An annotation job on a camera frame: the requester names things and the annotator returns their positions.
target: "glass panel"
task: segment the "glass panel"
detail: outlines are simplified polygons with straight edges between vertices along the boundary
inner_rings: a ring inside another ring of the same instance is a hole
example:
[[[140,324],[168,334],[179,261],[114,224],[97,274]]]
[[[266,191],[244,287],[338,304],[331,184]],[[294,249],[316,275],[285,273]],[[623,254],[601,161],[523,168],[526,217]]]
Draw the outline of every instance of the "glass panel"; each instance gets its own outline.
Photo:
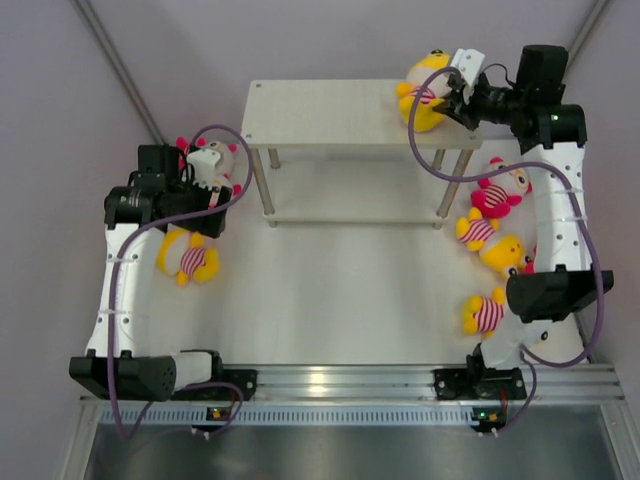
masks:
[[[166,431],[143,427],[127,444],[101,426],[85,479],[620,478],[596,407],[532,408],[498,439],[448,427],[238,427],[208,442]]]

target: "metal table leg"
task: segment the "metal table leg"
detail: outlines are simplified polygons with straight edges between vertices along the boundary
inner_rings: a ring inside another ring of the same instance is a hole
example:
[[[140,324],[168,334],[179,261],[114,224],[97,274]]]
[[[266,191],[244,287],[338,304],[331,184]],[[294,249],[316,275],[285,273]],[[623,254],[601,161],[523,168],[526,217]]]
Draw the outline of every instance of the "metal table leg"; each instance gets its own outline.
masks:
[[[273,208],[273,202],[271,201],[271,195],[269,194],[267,179],[264,176],[264,168],[262,168],[260,152],[257,148],[251,149],[251,156],[253,157],[253,175],[255,176],[256,184],[258,185],[258,192],[260,193],[260,199],[262,200],[262,206],[264,207],[264,214],[273,215],[275,213],[275,209]],[[269,221],[269,226],[275,227],[276,225],[277,222]]]
[[[280,157],[278,157],[278,150],[275,148],[269,149],[269,162],[274,170],[280,168]]]
[[[460,152],[458,160],[456,161],[456,166],[453,169],[453,175],[458,177],[464,175],[464,172],[467,169],[467,165],[469,165],[469,160],[471,160],[472,154],[473,150],[462,150]],[[442,203],[440,203],[440,207],[438,208],[437,212],[437,215],[440,218],[447,218],[449,216],[449,210],[451,209],[453,199],[456,197],[456,192],[458,191],[459,186],[460,184],[455,182],[450,182],[447,186],[447,190],[444,192]],[[434,227],[436,229],[440,229],[442,228],[442,224],[436,224]]]
[[[446,152],[446,150],[443,148],[439,148],[438,150],[436,150],[436,155],[433,157],[433,163],[431,164],[431,166],[436,170],[440,170],[442,168],[442,160],[444,160],[444,152]]]

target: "gray wall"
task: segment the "gray wall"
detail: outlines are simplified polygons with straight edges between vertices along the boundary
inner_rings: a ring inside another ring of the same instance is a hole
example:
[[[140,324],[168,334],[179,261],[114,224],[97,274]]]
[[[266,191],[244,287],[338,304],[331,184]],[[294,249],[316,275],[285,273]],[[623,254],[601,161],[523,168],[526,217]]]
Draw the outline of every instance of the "gray wall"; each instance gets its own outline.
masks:
[[[616,0],[568,78],[567,99],[587,113],[585,189],[590,230],[603,266],[615,273],[599,351],[614,362],[640,423],[638,126],[640,2]],[[593,311],[588,312],[593,318]]]
[[[0,465],[46,479],[77,413],[66,370],[98,306],[102,200],[147,139],[70,2],[3,2],[0,65]]]
[[[169,140],[213,120],[239,127],[258,78],[399,78],[459,47],[515,72],[523,45],[568,45],[591,3],[94,0]]]

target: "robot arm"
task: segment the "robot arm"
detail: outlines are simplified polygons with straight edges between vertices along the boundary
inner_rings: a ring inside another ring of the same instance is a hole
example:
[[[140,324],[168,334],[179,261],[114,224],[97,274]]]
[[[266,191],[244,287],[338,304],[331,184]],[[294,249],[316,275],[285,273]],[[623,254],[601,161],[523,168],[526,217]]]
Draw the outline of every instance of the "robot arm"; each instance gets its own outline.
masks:
[[[470,130],[480,121],[508,125],[525,162],[549,164],[560,170],[572,185],[584,212],[582,162],[587,140],[584,113],[578,105],[561,103],[567,51],[562,47],[531,45],[523,49],[516,82],[493,87],[481,72],[482,54],[460,50],[453,65],[446,101],[435,110]],[[537,342],[555,321],[564,320],[596,299],[592,259],[586,248],[567,188],[546,169],[529,169],[535,193],[537,254],[535,272],[516,275],[507,283],[503,321],[494,334],[467,358],[466,369],[444,369],[436,374],[441,399],[523,399],[526,392],[518,367],[521,348]],[[613,286],[613,274],[603,271],[604,291]]]
[[[105,199],[107,255],[100,309],[85,355],[73,357],[69,365],[71,377],[101,398],[109,398],[105,372],[110,350],[114,357],[116,391],[121,399],[164,401],[176,398],[176,392],[186,385],[226,379],[222,360],[214,351],[152,356],[149,343],[151,281],[166,225],[137,235],[126,249],[124,258],[118,258],[125,241],[140,227],[209,207],[213,193],[211,185],[199,185],[194,178],[186,181],[179,168],[180,155],[180,150],[174,147],[140,146],[138,170],[131,174],[129,185],[113,188]],[[215,195],[218,204],[227,203],[231,190],[222,187]],[[225,213],[223,210],[177,225],[217,238],[224,230]],[[119,264],[118,282],[112,292],[116,264]],[[110,308],[112,295],[115,295],[114,311]],[[111,315],[114,321],[112,349],[108,322]],[[244,373],[252,377],[248,380],[255,380],[251,372]],[[251,392],[246,391],[246,383],[244,381],[241,388],[249,398]]]

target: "red striped shirt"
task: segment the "red striped shirt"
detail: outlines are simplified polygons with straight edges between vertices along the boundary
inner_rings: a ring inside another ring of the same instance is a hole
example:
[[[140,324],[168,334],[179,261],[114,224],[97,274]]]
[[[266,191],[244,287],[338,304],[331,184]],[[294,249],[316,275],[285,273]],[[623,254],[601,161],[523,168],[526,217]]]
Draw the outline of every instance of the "red striped shirt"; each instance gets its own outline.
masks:
[[[471,220],[469,223],[471,224],[469,231],[459,238],[459,240],[464,244],[475,240],[486,241],[491,237],[491,235],[496,233],[489,221],[484,218]]]
[[[197,248],[189,248],[184,255],[182,255],[182,259],[180,260],[180,270],[191,277],[193,273],[204,265],[204,252],[206,248],[197,247]]]
[[[409,92],[408,96],[415,97],[418,94],[418,90],[420,90],[420,87],[414,88]],[[434,93],[434,91],[427,87],[427,90],[425,90],[425,92],[420,97],[420,103],[422,103],[423,105],[429,105],[429,103],[431,103],[431,100],[435,100],[435,98],[436,94]]]
[[[498,185],[489,185],[483,192],[487,194],[485,203],[488,207],[495,207],[507,201],[506,190]]]
[[[498,327],[504,317],[504,306],[490,298],[482,299],[482,307],[474,315],[479,332],[491,332]]]

